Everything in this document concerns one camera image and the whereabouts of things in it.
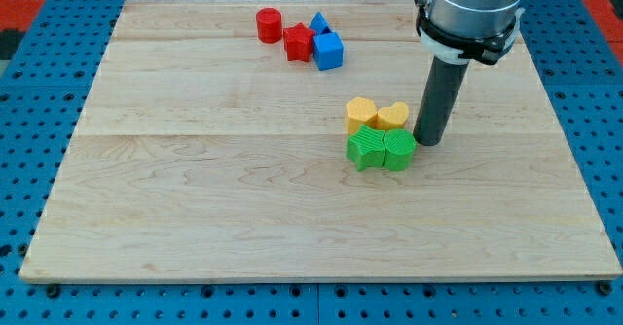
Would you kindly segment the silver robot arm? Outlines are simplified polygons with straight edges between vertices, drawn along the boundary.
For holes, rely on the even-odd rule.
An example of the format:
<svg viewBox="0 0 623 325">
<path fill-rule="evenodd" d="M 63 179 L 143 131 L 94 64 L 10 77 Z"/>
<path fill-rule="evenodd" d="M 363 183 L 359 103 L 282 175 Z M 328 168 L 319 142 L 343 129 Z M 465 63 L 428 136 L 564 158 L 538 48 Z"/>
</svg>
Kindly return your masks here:
<svg viewBox="0 0 623 325">
<path fill-rule="evenodd" d="M 494 37 L 514 24 L 521 0 L 416 0 L 436 28 L 461 38 Z"/>
</svg>

